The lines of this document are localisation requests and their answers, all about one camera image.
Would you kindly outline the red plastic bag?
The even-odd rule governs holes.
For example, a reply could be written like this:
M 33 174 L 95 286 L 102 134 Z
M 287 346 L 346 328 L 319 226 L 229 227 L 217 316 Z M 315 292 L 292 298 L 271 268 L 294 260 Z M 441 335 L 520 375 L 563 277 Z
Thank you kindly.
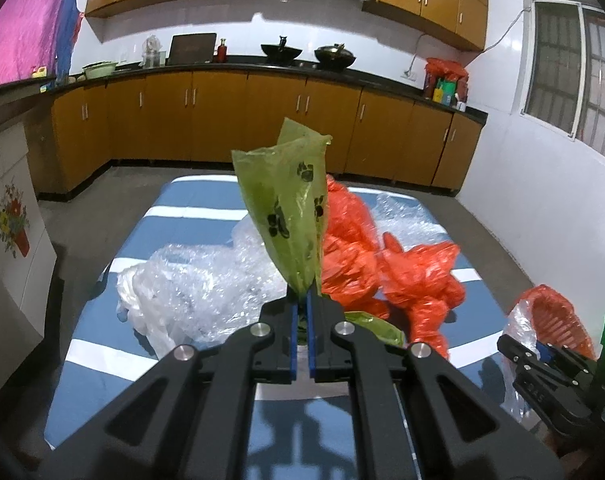
M 369 208 L 345 185 L 327 176 L 327 230 L 323 241 L 321 292 L 345 311 L 362 311 L 387 320 L 377 254 L 380 243 Z
M 383 245 L 379 253 L 383 294 L 406 315 L 408 340 L 411 344 L 425 342 L 449 359 L 449 344 L 440 326 L 465 299 L 464 286 L 451 274 L 459 246 L 440 242 L 403 250 L 391 232 L 383 233 Z

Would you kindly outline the green basin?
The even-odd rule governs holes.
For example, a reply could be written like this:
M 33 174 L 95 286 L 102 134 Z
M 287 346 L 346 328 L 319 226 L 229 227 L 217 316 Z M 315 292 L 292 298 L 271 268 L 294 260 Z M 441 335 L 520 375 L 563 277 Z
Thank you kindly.
M 98 79 L 115 73 L 117 62 L 96 62 L 82 67 L 86 79 Z

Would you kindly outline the pink hanging cloth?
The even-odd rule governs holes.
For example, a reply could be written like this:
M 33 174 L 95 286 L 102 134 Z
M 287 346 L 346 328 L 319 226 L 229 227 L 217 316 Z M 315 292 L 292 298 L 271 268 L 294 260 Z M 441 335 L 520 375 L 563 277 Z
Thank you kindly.
M 77 0 L 5 0 L 0 6 L 0 84 L 41 68 L 66 76 L 84 18 Z

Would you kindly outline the large clear bubble wrap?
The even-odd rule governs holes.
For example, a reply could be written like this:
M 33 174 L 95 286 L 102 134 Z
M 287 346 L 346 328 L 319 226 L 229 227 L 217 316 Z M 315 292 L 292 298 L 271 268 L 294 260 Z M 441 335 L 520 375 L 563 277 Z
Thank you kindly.
M 251 218 L 237 222 L 231 242 L 166 245 L 118 274 L 118 318 L 158 358 L 179 344 L 198 350 L 223 344 L 257 322 L 264 304 L 285 296 L 284 278 Z

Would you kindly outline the red basket with bag liner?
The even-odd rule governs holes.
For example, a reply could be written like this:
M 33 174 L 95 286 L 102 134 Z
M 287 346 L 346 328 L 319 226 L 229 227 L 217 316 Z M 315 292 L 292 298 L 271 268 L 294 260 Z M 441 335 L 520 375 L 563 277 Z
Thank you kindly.
M 567 347 L 597 360 L 590 336 L 580 322 L 573 305 L 548 285 L 528 289 L 512 308 L 503 334 L 508 334 L 528 349 L 534 350 L 539 359 L 548 361 L 548 344 Z M 504 406 L 520 422 L 533 411 L 513 386 L 516 365 L 502 356 L 505 382 Z

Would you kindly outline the blue white striped table mat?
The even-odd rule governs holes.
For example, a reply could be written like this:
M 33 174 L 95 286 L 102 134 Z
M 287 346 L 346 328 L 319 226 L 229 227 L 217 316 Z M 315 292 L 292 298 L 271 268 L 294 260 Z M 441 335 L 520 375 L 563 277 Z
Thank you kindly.
M 81 311 L 45 424 L 49 445 L 60 445 L 156 360 L 147 340 L 118 310 L 118 273 L 168 244 L 228 245 L 245 214 L 237 180 L 229 174 L 180 177 L 162 189 L 103 272 L 96 298 Z M 452 273 L 467 296 L 441 327 L 450 361 L 502 403 L 497 340 L 505 316 L 467 258 L 458 257 Z M 307 354 L 301 352 L 293 385 L 261 386 L 256 392 L 247 463 L 248 479 L 356 478 L 346 385 L 312 382 Z

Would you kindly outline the red bottle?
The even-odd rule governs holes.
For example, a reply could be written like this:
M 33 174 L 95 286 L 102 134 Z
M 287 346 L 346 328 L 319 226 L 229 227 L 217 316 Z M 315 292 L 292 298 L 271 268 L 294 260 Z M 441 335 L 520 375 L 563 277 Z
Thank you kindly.
M 221 38 L 220 44 L 217 47 L 216 61 L 218 63 L 225 63 L 227 59 L 228 59 L 228 47 L 225 44 L 225 39 Z

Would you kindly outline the clear jar on counter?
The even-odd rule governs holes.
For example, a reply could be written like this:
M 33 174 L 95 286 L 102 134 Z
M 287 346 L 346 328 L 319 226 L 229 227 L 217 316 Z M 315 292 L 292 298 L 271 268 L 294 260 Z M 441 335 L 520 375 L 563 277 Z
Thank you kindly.
M 160 65 L 160 40 L 155 36 L 148 36 L 143 41 L 142 64 L 145 68 L 153 68 Z

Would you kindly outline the dark cutting board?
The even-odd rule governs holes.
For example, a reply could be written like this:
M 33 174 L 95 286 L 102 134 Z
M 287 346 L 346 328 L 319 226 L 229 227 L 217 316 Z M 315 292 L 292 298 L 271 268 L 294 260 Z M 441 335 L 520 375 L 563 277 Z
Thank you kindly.
M 171 39 L 166 64 L 178 66 L 210 63 L 214 58 L 216 40 L 217 34 L 215 32 L 174 35 Z

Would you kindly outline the black lidded wok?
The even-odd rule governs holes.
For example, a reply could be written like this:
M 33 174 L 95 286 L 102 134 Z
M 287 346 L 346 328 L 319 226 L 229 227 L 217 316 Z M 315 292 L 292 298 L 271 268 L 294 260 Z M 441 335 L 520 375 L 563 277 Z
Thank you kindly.
M 321 68 L 333 72 L 341 72 L 356 61 L 356 57 L 345 48 L 345 44 L 319 47 L 315 50 L 315 57 Z

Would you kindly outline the lower wooden kitchen cabinets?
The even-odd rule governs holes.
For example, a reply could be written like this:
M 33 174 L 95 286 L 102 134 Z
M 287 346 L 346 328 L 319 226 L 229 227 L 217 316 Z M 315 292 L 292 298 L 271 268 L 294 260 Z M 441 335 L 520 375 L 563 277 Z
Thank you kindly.
M 229 165 L 267 148 L 285 119 L 332 140 L 327 170 L 459 191 L 487 116 L 276 70 L 172 70 L 73 84 L 44 97 L 26 122 L 34 189 L 67 197 L 114 165 Z

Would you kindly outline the green paw-print plastic bag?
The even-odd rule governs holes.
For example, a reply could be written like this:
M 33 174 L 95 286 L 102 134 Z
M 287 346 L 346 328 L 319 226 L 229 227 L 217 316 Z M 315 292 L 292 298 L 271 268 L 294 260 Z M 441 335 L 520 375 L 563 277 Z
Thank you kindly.
M 232 162 L 245 207 L 264 247 L 298 299 L 321 292 L 323 241 L 327 230 L 327 164 L 332 142 L 293 119 L 282 122 L 270 148 L 235 151 Z M 406 337 L 383 318 L 346 311 L 385 344 L 401 347 Z

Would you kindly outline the red bag on counter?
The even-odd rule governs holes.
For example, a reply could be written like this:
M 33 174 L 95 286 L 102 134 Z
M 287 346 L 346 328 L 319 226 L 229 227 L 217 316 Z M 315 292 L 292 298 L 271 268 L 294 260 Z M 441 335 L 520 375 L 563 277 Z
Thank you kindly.
M 423 96 L 425 99 L 432 99 L 439 81 L 452 82 L 457 88 L 458 81 L 467 78 L 469 73 L 459 62 L 428 58 L 425 65 Z

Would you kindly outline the barred window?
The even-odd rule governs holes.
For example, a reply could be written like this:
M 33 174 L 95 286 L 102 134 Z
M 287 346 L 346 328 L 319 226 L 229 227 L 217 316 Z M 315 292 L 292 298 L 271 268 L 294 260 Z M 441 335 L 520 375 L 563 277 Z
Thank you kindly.
M 531 0 L 521 113 L 605 157 L 605 12 L 591 0 Z

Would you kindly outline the black wok with ladle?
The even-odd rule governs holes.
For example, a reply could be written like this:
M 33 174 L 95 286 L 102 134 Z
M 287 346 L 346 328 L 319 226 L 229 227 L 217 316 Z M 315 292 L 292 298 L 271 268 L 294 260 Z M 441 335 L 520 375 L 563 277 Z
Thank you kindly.
M 262 44 L 261 50 L 269 63 L 280 66 L 289 66 L 298 58 L 303 50 L 289 47 L 287 37 L 281 36 L 278 44 Z

